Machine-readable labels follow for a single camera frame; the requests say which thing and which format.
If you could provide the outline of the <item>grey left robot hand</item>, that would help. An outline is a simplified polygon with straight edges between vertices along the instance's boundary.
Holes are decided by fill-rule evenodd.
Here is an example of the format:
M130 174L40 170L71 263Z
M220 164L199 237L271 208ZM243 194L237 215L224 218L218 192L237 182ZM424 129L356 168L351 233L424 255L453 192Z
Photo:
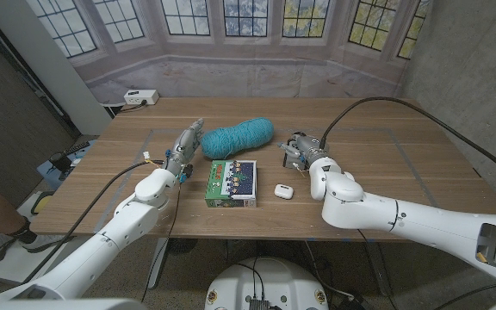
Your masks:
M179 178L183 168L195 156L195 151L201 144L204 119L199 118L185 129L176 139L169 155L165 160L164 168Z

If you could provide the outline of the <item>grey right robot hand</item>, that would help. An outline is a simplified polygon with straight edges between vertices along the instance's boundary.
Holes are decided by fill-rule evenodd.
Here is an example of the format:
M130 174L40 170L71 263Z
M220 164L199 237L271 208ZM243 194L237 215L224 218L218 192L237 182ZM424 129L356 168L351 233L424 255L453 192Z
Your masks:
M286 143L278 144L284 150L282 166L290 169L308 170L311 164L327 155L329 146L320 146L320 140L303 132L294 132Z

